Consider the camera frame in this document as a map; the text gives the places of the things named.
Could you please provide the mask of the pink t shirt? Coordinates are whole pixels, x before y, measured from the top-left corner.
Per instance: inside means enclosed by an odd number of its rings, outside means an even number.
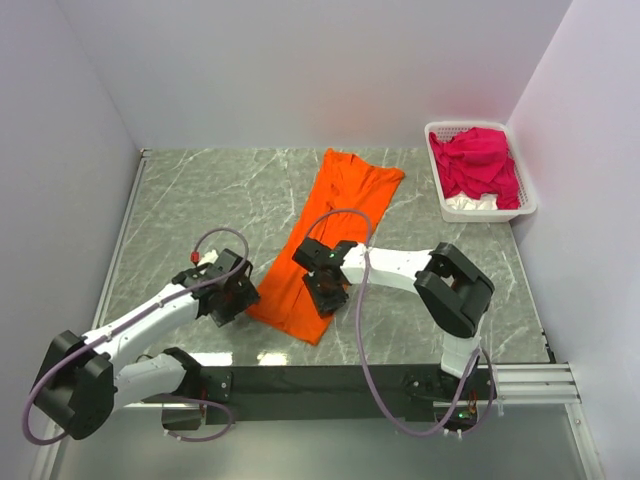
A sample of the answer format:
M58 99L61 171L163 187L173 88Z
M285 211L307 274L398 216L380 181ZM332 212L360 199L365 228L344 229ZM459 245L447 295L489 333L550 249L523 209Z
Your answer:
M503 131L473 127L450 140L428 136L445 199L494 195L499 210L520 207L515 161Z

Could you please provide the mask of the white laundry basket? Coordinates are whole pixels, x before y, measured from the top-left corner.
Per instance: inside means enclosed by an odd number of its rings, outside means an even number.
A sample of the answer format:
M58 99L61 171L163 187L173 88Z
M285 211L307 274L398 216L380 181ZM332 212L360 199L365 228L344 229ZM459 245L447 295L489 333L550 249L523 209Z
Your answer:
M429 145L428 136L430 133L436 133L437 136L444 141L450 140L453 136L460 132L467 131L473 127L495 129L503 131L506 134L510 154L515 161L515 172L519 181L519 200L520 207L516 210L499 210L496 211L462 211L453 210L445 203L444 194L441 188L440 179L436 167L434 153ZM513 135L508 128L500 123L489 121L434 121L428 123L424 128L427 151L432 167L436 191L438 194L441 213L443 219L450 223L455 222L508 222L521 215L529 215L537 208L537 202L533 190L531 180L521 158L520 152L516 146Z

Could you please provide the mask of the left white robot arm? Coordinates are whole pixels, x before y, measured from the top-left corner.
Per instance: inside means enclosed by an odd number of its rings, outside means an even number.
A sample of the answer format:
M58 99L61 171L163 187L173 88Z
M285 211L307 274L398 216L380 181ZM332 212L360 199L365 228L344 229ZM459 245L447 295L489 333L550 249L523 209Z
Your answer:
M164 335L201 317L224 326L259 301L251 262L225 249L213 261L176 274L155 296L82 335L66 330L50 343L30 393L64 436L83 440L116 410L154 397L199 404L208 388L201 364L178 347L147 360Z

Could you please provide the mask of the white cloth in basket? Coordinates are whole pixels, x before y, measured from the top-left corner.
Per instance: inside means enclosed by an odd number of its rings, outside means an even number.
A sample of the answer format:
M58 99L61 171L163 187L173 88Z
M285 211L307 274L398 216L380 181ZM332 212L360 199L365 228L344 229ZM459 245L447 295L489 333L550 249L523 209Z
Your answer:
M446 198L445 203L453 210L496 211L498 209L497 196L495 194L483 194L479 199L475 199L461 192Z

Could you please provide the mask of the black base beam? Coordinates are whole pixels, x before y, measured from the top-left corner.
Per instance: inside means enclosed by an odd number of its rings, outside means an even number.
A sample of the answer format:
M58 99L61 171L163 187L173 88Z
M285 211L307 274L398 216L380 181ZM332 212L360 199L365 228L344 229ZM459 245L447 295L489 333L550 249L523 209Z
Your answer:
M387 408L407 421L431 421L433 404L450 402L457 380L426 365L371 365ZM239 421L380 418L382 412L359 365L203 367L186 387L165 394L228 407Z

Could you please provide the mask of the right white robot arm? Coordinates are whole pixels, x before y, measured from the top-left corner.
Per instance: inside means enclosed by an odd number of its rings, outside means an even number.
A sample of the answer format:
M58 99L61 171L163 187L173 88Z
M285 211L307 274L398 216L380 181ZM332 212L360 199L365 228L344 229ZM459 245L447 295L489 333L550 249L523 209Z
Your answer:
M460 399L473 388L467 364L479 350L480 325L495 286L456 246L440 243L432 250L403 251L344 240L330 248L305 239L293 261L304 269L304 285L321 317L346 304L349 285L370 283L416 294L444 332L440 390Z

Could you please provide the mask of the aluminium frame rail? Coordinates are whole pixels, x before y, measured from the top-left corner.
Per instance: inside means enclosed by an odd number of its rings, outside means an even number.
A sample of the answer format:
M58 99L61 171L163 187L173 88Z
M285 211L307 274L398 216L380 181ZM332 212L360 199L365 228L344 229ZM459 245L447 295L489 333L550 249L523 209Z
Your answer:
M553 363L539 326L485 328L482 345L496 355L498 401L504 405L564 404L574 411L580 396L568 364ZM443 336L433 327L412 332L400 324L367 327L363 345L372 366L438 362ZM178 328L154 340L146 337L119 355L126 366L141 354L183 347L204 366L353 366L358 363L356 335L343 321L330 327L317 346L296 340L260 322L242 321L218 329L205 322Z

